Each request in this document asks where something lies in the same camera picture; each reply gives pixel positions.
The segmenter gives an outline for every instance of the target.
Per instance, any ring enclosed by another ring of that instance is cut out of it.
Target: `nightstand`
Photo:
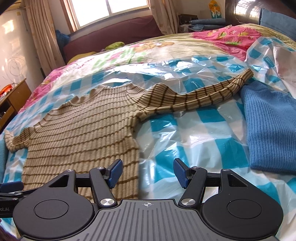
[[[31,91],[24,79],[15,86],[3,99],[0,100],[0,133],[8,123],[16,116],[18,111],[25,105],[31,95]]]

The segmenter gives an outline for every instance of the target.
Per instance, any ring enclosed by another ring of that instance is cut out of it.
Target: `gray ribbed plate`
[[[63,241],[229,241],[200,219],[196,211],[182,209],[173,200],[123,200],[102,209],[81,233]],[[266,241],[275,241],[270,237]]]

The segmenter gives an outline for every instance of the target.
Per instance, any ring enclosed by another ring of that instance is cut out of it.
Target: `headboard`
[[[296,0],[225,0],[227,24],[258,24],[260,9],[265,8],[296,19]]]

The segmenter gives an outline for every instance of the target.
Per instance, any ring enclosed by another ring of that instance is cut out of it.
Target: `bed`
[[[99,84],[114,87],[132,82],[149,88],[165,83],[178,93],[187,93],[251,68],[254,79],[288,93],[282,75],[266,59],[275,63],[274,47],[293,52],[296,42],[254,24],[254,18],[253,22],[240,24],[242,19],[233,15],[236,4],[226,0],[226,20],[233,26],[148,39],[54,70],[32,93],[7,130],[17,135],[51,109],[75,95],[89,93]],[[135,138],[140,148],[139,198],[179,200],[184,190],[173,173],[174,158],[209,172],[230,168],[281,204],[284,220],[277,238],[295,240],[296,177],[250,169],[239,94],[210,107],[151,117],[138,126]],[[8,154],[3,182],[21,180],[26,157],[26,149]],[[207,188],[204,201],[216,193],[217,188]],[[3,219],[1,225],[16,233],[12,219]]]

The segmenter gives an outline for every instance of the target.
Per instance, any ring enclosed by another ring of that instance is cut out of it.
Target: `window pane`
[[[108,1],[113,13],[147,5],[146,0],[108,0]]]
[[[109,16],[105,0],[72,0],[80,26]]]

